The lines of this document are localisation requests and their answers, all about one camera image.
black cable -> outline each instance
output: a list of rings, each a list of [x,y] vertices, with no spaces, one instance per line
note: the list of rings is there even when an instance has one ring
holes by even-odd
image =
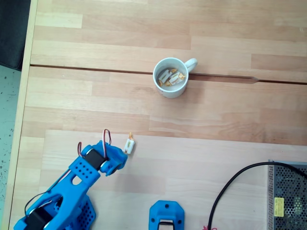
[[[62,176],[61,176],[57,181],[55,181],[55,183],[54,183],[47,191],[45,191],[45,192],[43,192],[43,193],[40,193],[40,194],[37,194],[37,195],[35,195],[34,197],[32,197],[32,198],[25,204],[25,206],[24,206],[24,215],[27,216],[27,214],[26,214],[27,206],[29,205],[29,203],[30,203],[32,200],[34,200],[35,197],[40,196],[40,195],[42,195],[42,194],[45,194],[45,193],[49,192],[51,189],[53,189],[54,186],[56,186],[65,176],[67,176],[68,172],[70,172],[69,169],[66,170],[66,172],[65,172],[64,174],[62,174]]]
[[[39,195],[42,195],[42,194],[45,194],[46,192],[48,192],[48,191],[45,191],[45,192],[43,192],[43,193],[40,193],[40,194],[35,195],[34,197],[31,198],[31,200],[29,200],[29,201],[25,204],[25,206],[24,206],[24,215],[25,215],[25,216],[27,216],[26,212],[27,212],[27,206],[29,205],[29,203],[30,203],[35,197],[37,197],[37,196],[39,196]]]
[[[285,164],[285,163],[280,163],[280,162],[261,162],[261,163],[256,163],[256,164],[252,164],[249,165],[247,167],[245,167],[244,169],[241,169],[240,171],[238,171],[228,182],[227,184],[224,186],[224,188],[221,190],[221,192],[219,193],[219,195],[217,196],[211,212],[210,212],[210,216],[209,216],[209,223],[208,223],[208,230],[211,230],[211,225],[212,225],[212,220],[213,220],[213,215],[217,206],[217,203],[219,202],[219,200],[221,199],[221,197],[223,196],[224,192],[226,191],[226,189],[229,187],[229,185],[243,172],[245,172],[248,169],[257,167],[257,166],[262,166],[262,165],[278,165],[278,166],[283,166],[285,168],[291,169],[292,171],[296,172],[297,174],[300,174],[301,176],[303,176],[305,179],[307,179],[307,174],[303,173],[302,171],[300,171],[299,169],[297,169],[296,167],[290,165],[290,164]]]

blue robotic arm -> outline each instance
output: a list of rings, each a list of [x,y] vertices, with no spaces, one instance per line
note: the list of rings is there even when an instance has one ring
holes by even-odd
[[[127,155],[120,148],[103,142],[88,145],[69,169],[30,206],[25,216],[14,226],[15,230],[88,230],[96,214],[89,197],[89,188],[98,180],[100,172],[106,176],[122,169]],[[81,182],[72,183],[78,176]]]

blue plastic piece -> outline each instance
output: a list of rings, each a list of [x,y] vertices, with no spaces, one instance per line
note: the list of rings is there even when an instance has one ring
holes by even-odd
[[[85,156],[90,149],[95,149],[103,156],[102,141],[97,145],[86,146],[82,155]],[[108,159],[100,171],[108,176],[116,170],[122,169],[128,157],[121,149],[108,144],[106,144],[106,152]],[[69,170],[70,172],[61,181],[55,182],[26,211],[28,216],[33,209],[43,207],[53,217],[44,230],[88,230],[96,218],[93,205],[86,193],[98,180],[100,173],[82,157],[78,157],[69,166]],[[82,181],[74,185],[72,181],[76,176]],[[61,197],[62,202],[59,207],[58,201]],[[15,230],[26,229],[25,218],[23,217],[16,223]]]
[[[157,201],[149,210],[149,230],[158,230],[161,220],[173,221],[174,230],[184,230],[184,210],[176,201]]]

blue 3d-printed part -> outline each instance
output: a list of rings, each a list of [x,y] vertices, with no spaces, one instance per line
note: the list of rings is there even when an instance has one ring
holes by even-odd
[[[94,149],[98,152],[102,150],[101,155],[103,155],[103,143],[102,141],[99,141],[96,145],[88,145],[86,146],[81,154],[85,156],[88,151],[91,149]],[[106,152],[107,152],[107,157],[109,158],[108,161],[106,161],[102,167],[100,168],[100,171],[102,173],[105,173],[106,176],[111,175],[114,171],[122,169],[127,161],[127,155],[123,153],[123,151],[115,146],[108,145],[106,143]]]
[[[184,210],[176,201],[159,200],[150,208],[149,230],[159,230],[161,225],[184,230]]]

red wire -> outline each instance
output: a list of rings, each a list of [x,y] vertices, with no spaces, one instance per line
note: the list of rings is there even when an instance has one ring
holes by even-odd
[[[109,145],[111,144],[111,133],[108,129],[105,129],[103,134],[102,134],[102,143],[103,143],[103,148],[104,148],[104,158],[107,158],[107,155],[106,155],[106,131],[108,131],[109,133]]]
[[[82,142],[80,141],[80,142],[78,143],[78,155],[79,155],[80,157],[83,158],[83,156],[82,156],[82,154],[81,154],[81,149],[82,149]]]
[[[64,175],[61,176],[61,178],[59,179],[58,183],[63,180],[65,178],[65,176],[67,176],[70,173],[70,170],[67,171],[67,173],[65,173]]]

